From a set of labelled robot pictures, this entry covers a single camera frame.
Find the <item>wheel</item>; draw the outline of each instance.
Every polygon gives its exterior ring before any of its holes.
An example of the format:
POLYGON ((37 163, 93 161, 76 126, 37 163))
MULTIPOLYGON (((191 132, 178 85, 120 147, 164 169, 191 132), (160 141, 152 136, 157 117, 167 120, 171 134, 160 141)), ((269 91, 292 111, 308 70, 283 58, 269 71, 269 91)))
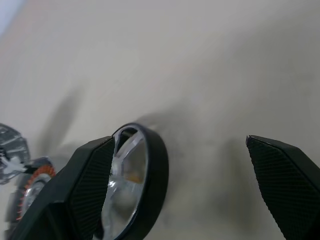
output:
POLYGON ((14 229, 20 219, 26 213, 39 192, 56 173, 54 167, 49 161, 40 161, 46 163, 39 166, 30 166, 25 173, 18 176, 16 182, 16 191, 11 194, 10 207, 7 210, 5 221, 8 222, 8 230, 5 231, 5 239, 10 239, 14 229))

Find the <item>black plastic part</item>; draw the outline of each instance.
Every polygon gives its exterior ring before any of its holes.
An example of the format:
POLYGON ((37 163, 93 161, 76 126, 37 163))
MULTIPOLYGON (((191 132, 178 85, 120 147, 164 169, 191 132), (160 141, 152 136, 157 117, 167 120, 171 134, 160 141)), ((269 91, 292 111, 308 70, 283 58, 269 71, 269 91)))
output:
POLYGON ((113 137, 79 147, 67 165, 42 189, 13 240, 91 240, 107 193, 113 137))
POLYGON ((246 140, 261 195, 287 240, 320 239, 320 169, 297 147, 246 140))
POLYGON ((134 134, 135 130, 143 134, 148 168, 144 189, 136 212, 116 240, 142 240, 154 226, 166 197, 169 178, 168 153, 165 143, 156 132, 137 123, 126 124, 118 130, 124 127, 129 128, 125 130, 125 134, 134 134))

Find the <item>beige surface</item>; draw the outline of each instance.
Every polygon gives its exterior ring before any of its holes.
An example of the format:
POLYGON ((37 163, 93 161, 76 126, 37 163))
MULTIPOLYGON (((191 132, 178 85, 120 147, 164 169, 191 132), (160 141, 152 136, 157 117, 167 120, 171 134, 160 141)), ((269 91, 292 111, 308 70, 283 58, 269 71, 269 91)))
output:
POLYGON ((0 122, 28 137, 34 157, 152 125, 170 178, 146 239, 282 240, 245 138, 297 145, 320 164, 319 7, 28 0, 0 39, 0 122))

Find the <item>textured rubber pad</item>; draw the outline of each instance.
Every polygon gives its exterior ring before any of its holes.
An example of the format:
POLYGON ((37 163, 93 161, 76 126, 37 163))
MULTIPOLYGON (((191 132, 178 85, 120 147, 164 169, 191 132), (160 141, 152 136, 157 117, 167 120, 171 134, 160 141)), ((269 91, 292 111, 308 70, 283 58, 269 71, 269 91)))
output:
POLYGON ((320 169, 297 147, 246 141, 261 195, 287 240, 320 239, 320 169))

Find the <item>black tire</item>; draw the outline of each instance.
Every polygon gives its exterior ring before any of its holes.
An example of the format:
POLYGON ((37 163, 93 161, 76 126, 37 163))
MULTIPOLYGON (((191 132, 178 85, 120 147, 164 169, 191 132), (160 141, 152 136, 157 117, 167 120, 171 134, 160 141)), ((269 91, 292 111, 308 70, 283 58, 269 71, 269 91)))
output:
POLYGON ((41 162, 37 162, 35 165, 28 166, 27 171, 18 176, 16 181, 16 191, 12 193, 9 198, 10 203, 5 217, 5 221, 8 222, 8 230, 4 233, 6 240, 11 238, 14 229, 22 218, 22 202, 26 189, 40 173, 47 173, 51 177, 56 175, 52 164, 48 160, 42 160, 41 162))

